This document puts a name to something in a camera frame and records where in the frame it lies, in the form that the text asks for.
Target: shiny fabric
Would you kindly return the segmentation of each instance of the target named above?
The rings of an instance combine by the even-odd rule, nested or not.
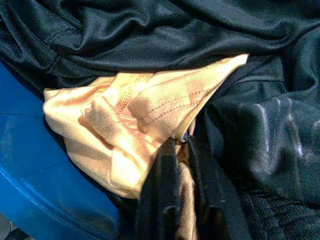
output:
[[[310,31],[282,55],[249,58],[205,106],[196,131],[216,155],[224,142],[226,169],[309,204],[320,204],[320,69],[306,49],[319,43]]]
[[[182,140],[204,104],[247,57],[184,71],[118,73],[86,87],[46,89],[43,111],[82,171],[122,197],[139,198],[161,144],[169,137]]]
[[[117,71],[279,53],[319,32],[319,12],[317,0],[3,0],[0,60],[40,92],[86,86]]]

